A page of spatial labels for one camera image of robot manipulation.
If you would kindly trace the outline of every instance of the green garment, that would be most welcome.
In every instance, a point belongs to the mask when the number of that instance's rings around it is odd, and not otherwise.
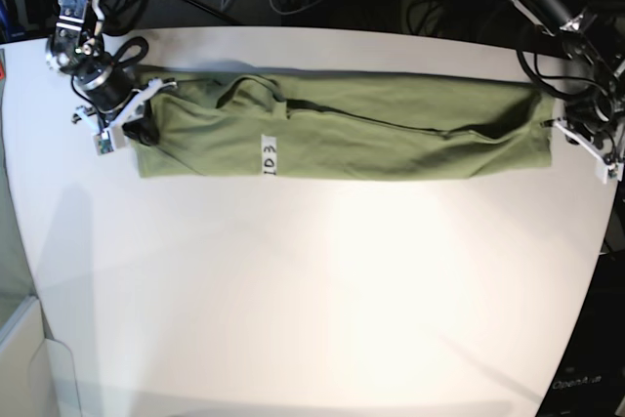
[[[385,73],[176,77],[141,176],[469,178],[551,162],[554,100],[529,85]]]

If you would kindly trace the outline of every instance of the handwritten label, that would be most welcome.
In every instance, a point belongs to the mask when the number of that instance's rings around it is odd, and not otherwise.
[[[263,136],[261,138],[261,154],[263,155],[263,174],[277,176],[277,139]]]

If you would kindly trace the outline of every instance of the white tabletop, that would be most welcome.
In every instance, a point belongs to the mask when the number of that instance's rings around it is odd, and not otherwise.
[[[146,63],[185,69],[525,80],[512,51],[429,38],[146,37]],[[132,151],[97,157],[70,124],[80,102],[43,44],[6,48],[8,172],[85,415],[533,417],[614,196],[583,150],[557,135],[550,169],[459,182],[141,180]]]

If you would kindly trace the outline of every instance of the label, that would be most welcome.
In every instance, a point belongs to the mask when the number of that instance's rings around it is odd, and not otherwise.
[[[576,388],[578,386],[596,385],[602,381],[602,378],[602,375],[596,375],[590,378],[588,376],[583,376],[576,380],[555,381],[551,388],[553,390],[566,390],[568,388]]]
[[[263,136],[261,138],[262,171],[264,175],[277,176],[277,139]]]

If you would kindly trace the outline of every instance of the white panel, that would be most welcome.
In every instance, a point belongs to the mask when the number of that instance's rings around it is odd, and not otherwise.
[[[0,330],[0,415],[59,415],[43,346],[41,306],[33,297],[25,299]]]
[[[44,341],[44,345],[50,361],[61,417],[81,417],[74,359],[71,351],[64,344],[49,339]]]

